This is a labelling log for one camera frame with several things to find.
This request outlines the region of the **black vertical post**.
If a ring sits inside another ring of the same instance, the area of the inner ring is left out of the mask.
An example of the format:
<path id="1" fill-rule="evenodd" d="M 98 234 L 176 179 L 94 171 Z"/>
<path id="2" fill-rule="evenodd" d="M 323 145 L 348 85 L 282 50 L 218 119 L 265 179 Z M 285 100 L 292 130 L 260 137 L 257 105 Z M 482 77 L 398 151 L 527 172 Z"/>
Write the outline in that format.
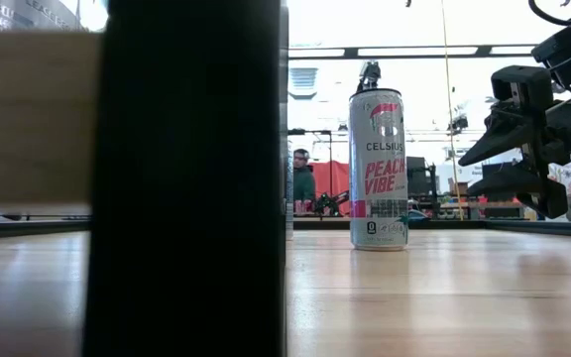
<path id="1" fill-rule="evenodd" d="M 108 0 L 82 357 L 286 357 L 285 0 Z"/>

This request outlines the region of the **yellow vertical pole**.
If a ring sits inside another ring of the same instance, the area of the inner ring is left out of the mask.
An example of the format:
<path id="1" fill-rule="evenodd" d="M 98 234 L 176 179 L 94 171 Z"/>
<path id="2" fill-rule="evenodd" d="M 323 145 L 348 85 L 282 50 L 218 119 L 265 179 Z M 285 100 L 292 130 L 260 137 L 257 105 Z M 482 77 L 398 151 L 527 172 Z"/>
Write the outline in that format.
<path id="1" fill-rule="evenodd" d="M 454 128 L 453 128 L 453 106 L 452 106 L 452 86 L 450 81 L 450 64 L 449 64 L 449 46 L 447 37 L 447 24 L 446 24 L 446 10 L 445 10 L 445 0 L 439 0 L 440 2 L 440 14 L 442 20 L 442 36 L 443 36 L 443 46 L 444 46 L 444 60 L 445 60 L 445 75 L 446 75 L 446 90 L 447 90 L 447 105 L 448 105 L 448 117 L 449 117 L 449 142 L 452 154 L 452 165 L 453 165 L 453 186 L 457 197 L 457 208 L 459 213 L 459 220 L 464 221 L 464 208 L 462 207 L 461 193 L 459 190 L 459 182 L 457 176 L 457 160 L 456 160 L 456 149 L 454 145 Z"/>

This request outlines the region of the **white Celsius can black lid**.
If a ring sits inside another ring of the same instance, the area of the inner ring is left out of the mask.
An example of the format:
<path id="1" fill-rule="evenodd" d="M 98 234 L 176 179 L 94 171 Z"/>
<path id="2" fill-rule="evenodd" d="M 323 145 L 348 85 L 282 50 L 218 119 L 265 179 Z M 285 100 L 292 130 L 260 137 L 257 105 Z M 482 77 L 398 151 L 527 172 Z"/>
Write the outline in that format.
<path id="1" fill-rule="evenodd" d="M 62 0 L 0 0 L 0 31 L 79 31 L 77 9 Z"/>
<path id="2" fill-rule="evenodd" d="M 351 243 L 398 251 L 408 241 L 408 179 L 403 105 L 394 89 L 366 89 L 349 100 Z"/>

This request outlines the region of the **black computer monitor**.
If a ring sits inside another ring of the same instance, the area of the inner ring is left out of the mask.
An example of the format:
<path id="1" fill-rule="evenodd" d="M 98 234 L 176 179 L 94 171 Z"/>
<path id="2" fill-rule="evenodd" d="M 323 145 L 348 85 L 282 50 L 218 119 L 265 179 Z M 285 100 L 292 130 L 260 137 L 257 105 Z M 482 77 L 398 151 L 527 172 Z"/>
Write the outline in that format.
<path id="1" fill-rule="evenodd" d="M 410 195 L 435 194 L 437 192 L 436 166 L 426 164 L 423 157 L 407 157 L 408 193 Z"/>

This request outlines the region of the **person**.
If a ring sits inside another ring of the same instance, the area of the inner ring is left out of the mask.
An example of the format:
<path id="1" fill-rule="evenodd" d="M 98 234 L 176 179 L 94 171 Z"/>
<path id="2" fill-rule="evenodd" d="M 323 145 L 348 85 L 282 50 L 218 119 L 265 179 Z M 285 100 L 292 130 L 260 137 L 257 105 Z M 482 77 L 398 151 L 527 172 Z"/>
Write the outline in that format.
<path id="1" fill-rule="evenodd" d="M 305 149 L 293 152 L 293 199 L 313 201 L 315 199 L 315 180 L 308 165 L 309 153 Z"/>

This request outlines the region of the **red cloth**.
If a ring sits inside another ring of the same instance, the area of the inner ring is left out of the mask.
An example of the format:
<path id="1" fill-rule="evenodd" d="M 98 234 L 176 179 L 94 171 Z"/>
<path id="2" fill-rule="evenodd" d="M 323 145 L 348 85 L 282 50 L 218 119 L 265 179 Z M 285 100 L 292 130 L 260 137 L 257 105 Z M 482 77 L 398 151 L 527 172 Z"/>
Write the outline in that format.
<path id="1" fill-rule="evenodd" d="M 322 193 L 335 196 L 349 189 L 349 165 L 336 161 L 312 163 L 315 196 Z"/>

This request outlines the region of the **black stand frame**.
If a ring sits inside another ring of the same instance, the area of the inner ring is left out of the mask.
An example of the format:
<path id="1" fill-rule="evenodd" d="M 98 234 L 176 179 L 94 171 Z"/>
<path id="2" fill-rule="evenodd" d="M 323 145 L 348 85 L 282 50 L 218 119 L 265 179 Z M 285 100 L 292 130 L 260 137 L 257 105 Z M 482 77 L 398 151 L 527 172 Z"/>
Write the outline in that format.
<path id="1" fill-rule="evenodd" d="M 289 129 L 287 139 L 292 150 L 305 149 L 313 163 L 328 163 L 334 159 L 331 130 Z"/>

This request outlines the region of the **ceiling air vent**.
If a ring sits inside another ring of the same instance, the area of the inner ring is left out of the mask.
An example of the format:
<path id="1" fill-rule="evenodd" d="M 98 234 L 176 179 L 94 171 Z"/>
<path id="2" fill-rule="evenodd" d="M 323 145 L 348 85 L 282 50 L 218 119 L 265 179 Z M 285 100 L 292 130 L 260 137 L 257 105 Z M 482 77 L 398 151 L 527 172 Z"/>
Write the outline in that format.
<path id="1" fill-rule="evenodd" d="M 311 100 L 317 90 L 317 67 L 291 67 L 288 70 L 288 94 L 294 100 Z"/>

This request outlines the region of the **dark small monitor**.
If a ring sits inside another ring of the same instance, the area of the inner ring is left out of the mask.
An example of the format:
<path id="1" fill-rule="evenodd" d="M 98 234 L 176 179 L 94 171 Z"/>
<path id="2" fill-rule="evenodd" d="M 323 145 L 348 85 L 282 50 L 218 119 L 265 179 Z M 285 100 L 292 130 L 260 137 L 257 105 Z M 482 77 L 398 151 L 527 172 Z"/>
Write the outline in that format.
<path id="1" fill-rule="evenodd" d="M 512 165 L 513 165 L 512 162 L 482 165 L 482 178 L 487 179 L 489 176 L 504 169 L 510 168 Z"/>

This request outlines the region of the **wooden shelf board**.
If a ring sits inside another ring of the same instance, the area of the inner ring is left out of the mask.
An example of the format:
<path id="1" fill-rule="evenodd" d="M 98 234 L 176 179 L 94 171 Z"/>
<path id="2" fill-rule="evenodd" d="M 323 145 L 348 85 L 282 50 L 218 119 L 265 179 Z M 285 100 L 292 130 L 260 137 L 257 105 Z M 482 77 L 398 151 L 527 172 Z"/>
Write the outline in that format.
<path id="1" fill-rule="evenodd" d="M 0 207 L 86 204 L 101 38 L 0 32 Z"/>

